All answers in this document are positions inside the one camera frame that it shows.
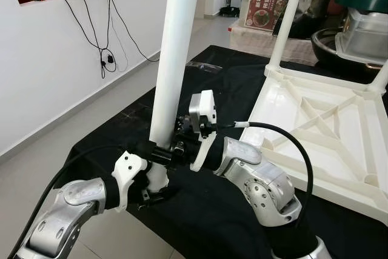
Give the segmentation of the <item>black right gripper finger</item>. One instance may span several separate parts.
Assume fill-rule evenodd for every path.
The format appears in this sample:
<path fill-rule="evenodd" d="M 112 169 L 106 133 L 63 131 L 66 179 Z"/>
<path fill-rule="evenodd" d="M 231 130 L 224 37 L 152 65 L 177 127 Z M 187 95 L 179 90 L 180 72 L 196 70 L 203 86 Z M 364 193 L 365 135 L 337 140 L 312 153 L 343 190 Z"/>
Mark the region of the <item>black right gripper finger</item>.
<path fill-rule="evenodd" d="M 136 143 L 136 156 L 163 166 L 173 164 L 172 152 L 161 146 L 157 146 L 152 141 L 139 141 Z"/>

